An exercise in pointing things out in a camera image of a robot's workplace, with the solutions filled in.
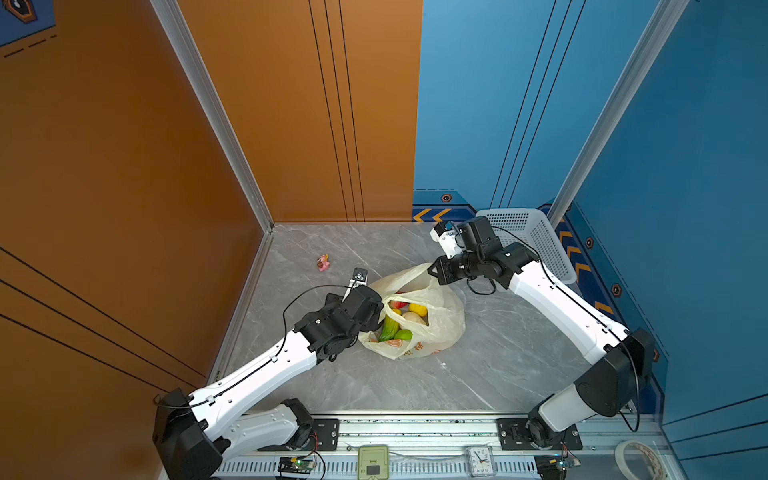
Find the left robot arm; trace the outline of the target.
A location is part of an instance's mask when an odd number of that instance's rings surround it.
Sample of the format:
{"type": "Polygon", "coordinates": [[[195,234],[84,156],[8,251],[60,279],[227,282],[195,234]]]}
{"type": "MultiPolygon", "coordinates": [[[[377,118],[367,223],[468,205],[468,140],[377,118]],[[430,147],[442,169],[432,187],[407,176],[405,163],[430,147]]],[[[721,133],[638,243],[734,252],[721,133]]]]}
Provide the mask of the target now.
{"type": "Polygon", "coordinates": [[[266,352],[232,374],[189,394],[155,399],[152,440],[171,479],[209,479],[227,460],[264,447],[314,446],[313,419],[297,399],[260,413],[251,408],[292,378],[335,360],[359,333],[376,329],[382,297],[366,285],[328,294],[266,352]]]}

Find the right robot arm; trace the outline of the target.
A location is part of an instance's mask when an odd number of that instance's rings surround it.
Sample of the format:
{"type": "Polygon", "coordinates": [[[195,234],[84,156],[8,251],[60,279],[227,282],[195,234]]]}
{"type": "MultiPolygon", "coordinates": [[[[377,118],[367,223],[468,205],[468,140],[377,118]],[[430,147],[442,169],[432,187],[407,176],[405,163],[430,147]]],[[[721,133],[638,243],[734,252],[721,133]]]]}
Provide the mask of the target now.
{"type": "Polygon", "coordinates": [[[590,364],[570,385],[529,412],[526,430],[536,447],[558,445],[568,428],[593,416],[619,414],[648,383],[653,336],[641,328],[629,331],[575,296],[526,244],[512,243],[491,253],[476,247],[443,255],[428,273],[441,285],[478,277],[494,281],[536,307],[590,364]]]}

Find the yellow translucent plastic bag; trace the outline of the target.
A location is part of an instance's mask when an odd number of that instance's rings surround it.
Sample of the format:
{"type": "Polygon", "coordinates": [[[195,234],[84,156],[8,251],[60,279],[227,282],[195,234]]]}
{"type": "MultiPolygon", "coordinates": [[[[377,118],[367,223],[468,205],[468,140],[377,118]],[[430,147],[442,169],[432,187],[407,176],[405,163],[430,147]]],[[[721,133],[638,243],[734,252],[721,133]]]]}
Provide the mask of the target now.
{"type": "Polygon", "coordinates": [[[358,335],[365,348],[391,360],[415,359],[439,353],[462,337],[464,305],[428,273],[429,267],[420,264],[371,284],[383,308],[380,325],[358,335]]]}

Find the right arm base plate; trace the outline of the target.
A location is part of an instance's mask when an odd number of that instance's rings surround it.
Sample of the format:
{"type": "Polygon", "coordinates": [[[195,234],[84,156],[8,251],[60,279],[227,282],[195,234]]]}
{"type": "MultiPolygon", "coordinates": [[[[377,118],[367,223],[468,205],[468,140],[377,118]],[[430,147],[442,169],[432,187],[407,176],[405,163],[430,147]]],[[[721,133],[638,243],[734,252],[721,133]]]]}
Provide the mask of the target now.
{"type": "Polygon", "coordinates": [[[497,419],[497,436],[503,451],[560,450],[580,451],[584,448],[580,432],[575,425],[565,431],[555,433],[545,445],[537,444],[533,433],[528,429],[527,418],[507,417],[497,419]]]}

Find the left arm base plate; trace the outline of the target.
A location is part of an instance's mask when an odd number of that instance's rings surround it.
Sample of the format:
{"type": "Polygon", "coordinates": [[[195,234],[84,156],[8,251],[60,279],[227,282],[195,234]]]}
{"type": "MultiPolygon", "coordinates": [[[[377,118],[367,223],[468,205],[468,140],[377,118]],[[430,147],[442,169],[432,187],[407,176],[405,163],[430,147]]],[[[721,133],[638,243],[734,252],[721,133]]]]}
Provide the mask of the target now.
{"type": "Polygon", "coordinates": [[[336,418],[314,419],[299,426],[297,432],[282,445],[270,445],[260,451],[335,451],[340,422],[336,418]]]}

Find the cream bumpy fruit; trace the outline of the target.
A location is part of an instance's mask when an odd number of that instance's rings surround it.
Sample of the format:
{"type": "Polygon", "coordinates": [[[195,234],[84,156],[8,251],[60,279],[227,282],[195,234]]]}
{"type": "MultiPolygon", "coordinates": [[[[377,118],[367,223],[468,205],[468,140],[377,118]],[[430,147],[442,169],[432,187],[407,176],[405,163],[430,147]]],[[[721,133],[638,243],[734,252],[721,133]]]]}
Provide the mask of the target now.
{"type": "Polygon", "coordinates": [[[415,324],[419,324],[419,325],[423,325],[423,326],[427,326],[428,325],[428,322],[424,318],[422,318],[419,315],[417,315],[417,314],[415,314],[413,312],[410,312],[410,311],[404,312],[402,314],[402,317],[406,321],[411,322],[411,323],[415,323],[415,324]]]}

